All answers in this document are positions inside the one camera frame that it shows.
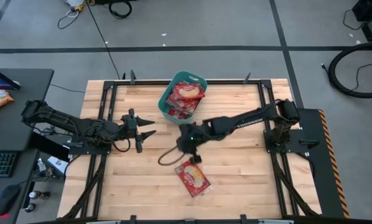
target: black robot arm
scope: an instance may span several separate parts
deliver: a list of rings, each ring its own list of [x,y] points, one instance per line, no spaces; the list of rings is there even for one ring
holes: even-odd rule
[[[294,102],[277,100],[266,105],[234,117],[222,116],[206,119],[201,125],[179,125],[181,136],[177,140],[177,147],[185,154],[191,154],[192,163],[201,162],[197,154],[197,146],[207,141],[221,141],[234,130],[263,121],[275,121],[276,127],[271,132],[271,142],[281,146],[289,140],[291,126],[299,122],[298,110]]]
[[[73,134],[73,142],[79,146],[89,144],[99,148],[112,144],[115,141],[134,138],[136,151],[142,152],[142,142],[156,131],[139,134],[138,126],[145,126],[154,121],[143,120],[135,117],[134,110],[129,109],[129,114],[122,116],[123,124],[117,124],[102,119],[80,119],[69,114],[57,111],[48,106],[44,101],[28,101],[22,112],[22,122],[49,123]]]

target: black metal frame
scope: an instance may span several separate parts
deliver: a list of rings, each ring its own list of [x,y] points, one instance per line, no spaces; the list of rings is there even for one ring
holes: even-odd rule
[[[112,89],[111,91],[111,99],[110,99],[110,104],[109,104],[109,111],[108,111],[108,121],[113,120],[113,114],[114,114],[114,105],[115,105],[115,100],[116,100],[116,93],[117,93],[117,88],[118,86],[124,86],[124,85],[168,85],[170,83],[170,80],[136,80],[133,78],[131,81],[127,80],[121,80],[121,81],[105,81],[103,85],[103,93],[101,97],[101,102],[100,102],[100,108],[99,108],[99,119],[103,119],[103,111],[105,110],[106,106],[106,98],[108,95],[108,90]],[[259,99],[261,101],[261,105],[264,106],[266,105],[266,99],[265,99],[265,94],[264,94],[264,88],[267,89],[267,93],[269,95],[269,102],[272,103],[274,102],[274,94],[273,94],[273,89],[271,85],[270,80],[207,80],[207,83],[209,85],[257,85],[258,88],[258,93],[259,93]],[[265,130],[270,130],[271,126],[269,121],[265,121]],[[272,160],[272,166],[273,170],[275,169],[275,166],[279,165],[277,161],[277,156],[275,152],[271,152],[271,160]],[[292,185],[292,178],[291,178],[291,172],[288,164],[288,159],[287,159],[287,154],[286,153],[281,153],[282,157],[282,163],[283,163],[283,170],[284,173],[287,177],[287,180],[289,183]],[[101,163],[103,163],[104,167],[106,165],[106,155],[101,156]],[[93,177],[94,169],[95,169],[95,164],[96,164],[96,156],[91,155],[91,160],[90,160],[90,166],[88,169],[88,175],[87,175],[87,180],[86,180],[86,187],[89,186],[91,179]],[[282,189],[282,182],[281,179],[276,175],[275,171],[274,172],[274,178],[276,181],[276,189],[277,189],[277,197],[279,199],[279,206],[280,206],[280,211],[282,217],[288,216],[287,214],[287,209],[286,209],[286,203],[284,200],[284,192]],[[95,195],[95,201],[93,204],[93,218],[98,218],[98,213],[99,213],[99,207],[100,207],[100,198],[101,198],[101,191],[102,191],[102,186],[103,186],[103,177],[99,179],[96,187],[96,195]],[[290,195],[291,199],[291,206],[292,206],[292,214],[293,215],[299,215],[299,210],[298,210],[298,205],[295,201],[295,198]],[[88,210],[88,200],[85,202],[85,204],[81,208],[81,217],[85,218],[86,213]],[[199,223],[201,221],[207,222],[207,223],[240,223],[240,220],[199,220]],[[149,220],[149,223],[174,223],[174,222],[179,222],[179,223],[185,223],[185,220]],[[248,220],[246,219],[245,215],[241,215],[241,222],[242,223],[247,223],[247,222],[257,222],[257,219],[254,220]]]

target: desk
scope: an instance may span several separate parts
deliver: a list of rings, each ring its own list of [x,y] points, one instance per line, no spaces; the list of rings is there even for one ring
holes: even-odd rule
[[[287,80],[271,82],[276,99],[292,98]],[[103,83],[88,82],[81,118],[98,117]],[[168,167],[157,163],[158,157],[172,148],[180,136],[177,125],[166,120],[157,109],[165,88],[165,85],[136,85],[117,89],[113,121],[120,123],[121,116],[134,108],[137,116],[156,122],[139,131],[157,132],[144,142],[141,154],[136,153],[132,140],[128,152],[120,153],[113,148],[107,158],[98,219],[129,220],[130,215],[137,215],[138,220],[239,219],[240,214],[247,214],[248,218],[280,218],[271,160],[264,146],[263,123],[238,129],[223,141],[211,141],[199,147],[203,159],[200,168],[213,190],[198,200],[191,198],[174,172],[187,158]],[[194,120],[200,123],[216,116],[234,116],[260,106],[255,86],[209,85]],[[117,143],[126,147],[125,142]],[[175,152],[167,159],[171,161],[179,155]],[[295,188],[312,209],[321,213],[309,163],[294,154],[289,154],[288,160]],[[68,168],[58,217],[70,210],[85,188],[89,161],[90,156],[81,156]],[[287,211],[291,213],[290,200],[284,191]]]
[[[17,160],[16,168],[11,178],[0,178],[0,194],[11,184],[29,179],[34,170],[38,150],[28,149],[27,145],[32,134],[32,128],[21,123],[21,112],[27,100],[44,100],[50,81],[53,77],[51,69],[0,69],[12,80],[19,81],[20,90],[10,90],[14,101],[0,108],[0,150],[22,151]],[[14,202],[11,211],[5,218],[0,217],[0,223],[15,223],[21,209],[30,181],[21,185],[21,191]]]

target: computer mouse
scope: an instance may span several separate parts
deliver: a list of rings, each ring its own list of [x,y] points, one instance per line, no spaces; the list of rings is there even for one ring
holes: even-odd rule
[[[0,195],[0,216],[7,214],[17,196],[19,195],[20,187],[18,185],[7,186]]]

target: hazard stripe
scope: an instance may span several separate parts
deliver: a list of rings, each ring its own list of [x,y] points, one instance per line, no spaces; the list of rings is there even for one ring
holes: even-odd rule
[[[331,140],[330,140],[330,132],[328,131],[327,122],[325,120],[325,113],[324,113],[324,111],[319,110],[319,114],[320,114],[320,117],[322,119],[323,132],[324,132],[325,140],[327,142],[328,153],[330,154],[330,161],[332,163],[332,168],[333,168],[334,177],[335,177],[335,183],[337,185],[337,190],[338,190],[338,193],[340,195],[341,207],[342,207],[342,210],[343,210],[343,216],[345,218],[349,218],[349,211],[348,211],[348,207],[346,205],[345,195],[343,193],[342,184],[341,184],[340,173],[338,171],[333,146],[332,146]]]

